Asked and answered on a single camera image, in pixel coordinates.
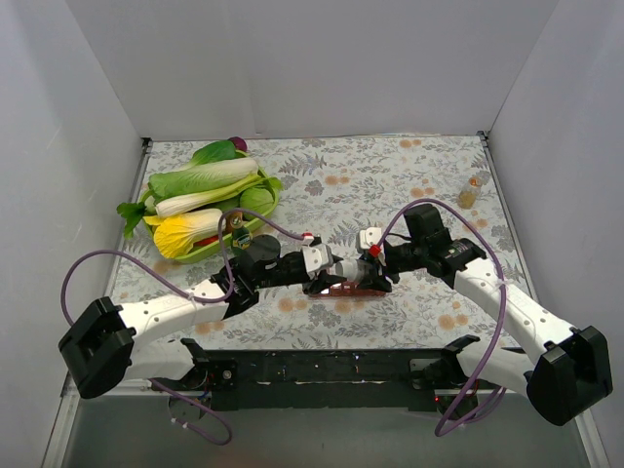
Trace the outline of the red weekly pill organizer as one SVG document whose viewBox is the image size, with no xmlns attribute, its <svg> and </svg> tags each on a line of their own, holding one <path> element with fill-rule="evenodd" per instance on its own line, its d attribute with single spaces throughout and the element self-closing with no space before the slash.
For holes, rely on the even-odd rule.
<svg viewBox="0 0 624 468">
<path fill-rule="evenodd" d="M 321 294 L 310 296 L 315 298 L 344 298 L 344 297 L 356 297 L 356 298 L 378 298 L 384 297 L 386 293 L 374 293 L 366 292 L 358 289 L 358 284 L 344 281 L 341 284 L 336 284 L 330 289 L 324 290 Z"/>
</svg>

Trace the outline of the white blue pill bottle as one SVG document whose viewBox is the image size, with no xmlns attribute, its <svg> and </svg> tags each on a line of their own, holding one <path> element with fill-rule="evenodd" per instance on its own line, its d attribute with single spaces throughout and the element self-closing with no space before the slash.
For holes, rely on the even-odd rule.
<svg viewBox="0 0 624 468">
<path fill-rule="evenodd" d="M 347 282 L 362 283 L 371 273 L 372 265 L 361 259 L 342 259 L 334 265 L 335 275 Z"/>
</svg>

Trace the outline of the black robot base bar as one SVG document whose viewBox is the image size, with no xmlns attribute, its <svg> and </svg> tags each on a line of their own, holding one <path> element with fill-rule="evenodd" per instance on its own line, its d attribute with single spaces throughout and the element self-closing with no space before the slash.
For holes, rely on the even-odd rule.
<svg viewBox="0 0 624 468">
<path fill-rule="evenodd" d="M 213 410 L 382 409 L 433 411 L 437 391 L 468 379 L 442 348 L 208 351 L 192 349 L 192 367 L 159 383 L 207 392 Z"/>
</svg>

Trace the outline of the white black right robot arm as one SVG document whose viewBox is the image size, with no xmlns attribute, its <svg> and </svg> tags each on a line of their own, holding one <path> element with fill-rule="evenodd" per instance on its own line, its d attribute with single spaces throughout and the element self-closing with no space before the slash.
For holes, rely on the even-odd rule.
<svg viewBox="0 0 624 468">
<path fill-rule="evenodd" d="M 468 298 L 507 331 L 518 349 L 500 349 L 465 335 L 447 345 L 438 361 L 416 372 L 417 379 L 452 387 L 482 379 L 500 390 L 528 398 L 548 422 L 563 426 L 613 390 L 605 336 L 583 330 L 552 314 L 504 279 L 500 262 L 484 241 L 453 239 L 432 204 L 400 214 L 409 236 L 398 246 L 388 230 L 370 227 L 358 234 L 361 253 L 353 277 L 361 289 L 389 293 L 399 276 L 424 269 Z"/>
</svg>

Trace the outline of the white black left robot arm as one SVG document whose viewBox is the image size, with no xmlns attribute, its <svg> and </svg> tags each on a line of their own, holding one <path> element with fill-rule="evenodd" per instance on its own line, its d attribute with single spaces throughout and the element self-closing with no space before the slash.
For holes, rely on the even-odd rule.
<svg viewBox="0 0 624 468">
<path fill-rule="evenodd" d="M 321 292 L 345 281 L 341 260 L 311 236 L 298 251 L 282 254 L 276 238 L 261 235 L 188 290 L 122 304 L 108 296 L 94 300 L 70 322 L 58 349 L 84 399 L 137 379 L 165 378 L 195 390 L 207 380 L 206 364 L 189 345 L 164 344 L 164 337 L 239 315 L 258 303 L 261 289 L 301 285 L 309 293 Z"/>
</svg>

